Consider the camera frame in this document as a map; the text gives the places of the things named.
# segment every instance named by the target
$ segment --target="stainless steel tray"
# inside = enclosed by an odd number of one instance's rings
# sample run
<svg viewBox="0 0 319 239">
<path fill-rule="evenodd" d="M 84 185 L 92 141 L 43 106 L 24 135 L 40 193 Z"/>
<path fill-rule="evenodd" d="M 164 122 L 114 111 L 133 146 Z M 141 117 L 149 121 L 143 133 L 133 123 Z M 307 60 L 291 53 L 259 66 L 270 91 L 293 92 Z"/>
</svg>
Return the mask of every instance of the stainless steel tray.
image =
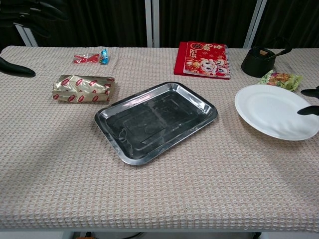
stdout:
<svg viewBox="0 0 319 239">
<path fill-rule="evenodd" d="M 119 157 L 141 165 L 211 123 L 217 109 L 177 82 L 166 82 L 118 101 L 95 122 Z"/>
</svg>

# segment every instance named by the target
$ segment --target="black curtain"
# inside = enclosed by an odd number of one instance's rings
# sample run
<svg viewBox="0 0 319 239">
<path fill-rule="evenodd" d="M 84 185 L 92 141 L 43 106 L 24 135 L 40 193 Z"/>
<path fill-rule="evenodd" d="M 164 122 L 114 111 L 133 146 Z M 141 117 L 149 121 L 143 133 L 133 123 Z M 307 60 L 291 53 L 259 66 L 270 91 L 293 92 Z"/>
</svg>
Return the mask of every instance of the black curtain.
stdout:
<svg viewBox="0 0 319 239">
<path fill-rule="evenodd" d="M 257 0 L 160 0 L 160 46 L 180 41 L 242 48 Z"/>
<path fill-rule="evenodd" d="M 264 45 L 276 36 L 293 48 L 319 47 L 318 0 L 268 0 L 253 45 Z M 284 48 L 283 42 L 266 47 Z"/>
<path fill-rule="evenodd" d="M 69 21 L 34 19 L 51 32 L 33 34 L 39 46 L 146 47 L 144 0 L 68 0 L 61 8 Z"/>
<path fill-rule="evenodd" d="M 0 27 L 0 52 L 10 45 L 25 46 L 15 26 Z"/>
</svg>

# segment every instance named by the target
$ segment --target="white paper plate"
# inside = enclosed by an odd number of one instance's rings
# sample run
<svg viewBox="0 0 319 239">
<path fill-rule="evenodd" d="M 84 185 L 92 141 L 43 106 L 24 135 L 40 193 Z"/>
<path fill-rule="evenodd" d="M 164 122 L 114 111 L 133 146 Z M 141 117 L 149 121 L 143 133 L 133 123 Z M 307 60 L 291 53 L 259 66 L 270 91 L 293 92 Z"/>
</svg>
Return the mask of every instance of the white paper plate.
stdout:
<svg viewBox="0 0 319 239">
<path fill-rule="evenodd" d="M 277 86 L 252 85 L 235 97 L 239 115 L 262 133 L 285 140 L 304 140 L 319 131 L 319 117 L 301 116 L 297 111 L 310 106 L 302 97 Z"/>
</svg>

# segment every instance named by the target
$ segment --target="red notebook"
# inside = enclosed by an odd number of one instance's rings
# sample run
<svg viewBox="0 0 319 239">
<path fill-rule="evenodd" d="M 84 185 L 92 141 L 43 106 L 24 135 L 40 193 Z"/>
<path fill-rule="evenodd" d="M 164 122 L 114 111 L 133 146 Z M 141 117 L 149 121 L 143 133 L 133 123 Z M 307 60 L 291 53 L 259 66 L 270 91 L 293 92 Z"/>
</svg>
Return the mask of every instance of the red notebook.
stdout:
<svg viewBox="0 0 319 239">
<path fill-rule="evenodd" d="M 179 44 L 174 74 L 229 80 L 227 46 L 218 43 L 182 41 Z"/>
</svg>

